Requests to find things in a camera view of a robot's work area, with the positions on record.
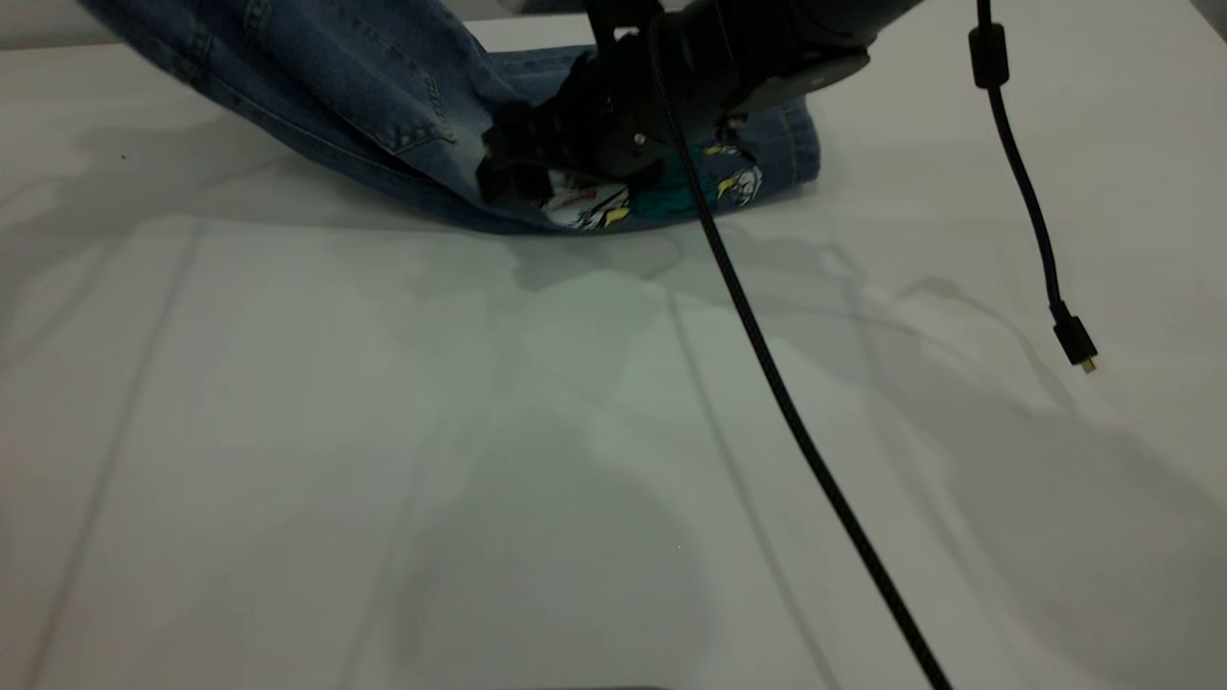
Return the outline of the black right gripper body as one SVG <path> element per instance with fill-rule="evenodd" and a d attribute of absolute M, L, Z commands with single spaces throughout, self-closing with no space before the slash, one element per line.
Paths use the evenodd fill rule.
<path fill-rule="evenodd" d="M 714 138 L 752 91 L 758 23 L 653 18 L 557 95 L 556 169 L 625 180 L 672 152 L 672 133 Z"/>

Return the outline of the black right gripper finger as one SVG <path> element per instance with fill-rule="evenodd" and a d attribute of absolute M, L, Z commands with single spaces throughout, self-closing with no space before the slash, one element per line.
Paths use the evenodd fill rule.
<path fill-rule="evenodd" d="M 490 150 L 561 150 L 567 144 L 567 110 L 557 98 L 536 106 L 512 101 L 496 106 Z"/>
<path fill-rule="evenodd" d="M 483 144 L 479 192 L 488 203 L 544 203 L 555 196 L 552 172 L 569 169 L 571 151 L 556 144 Z"/>

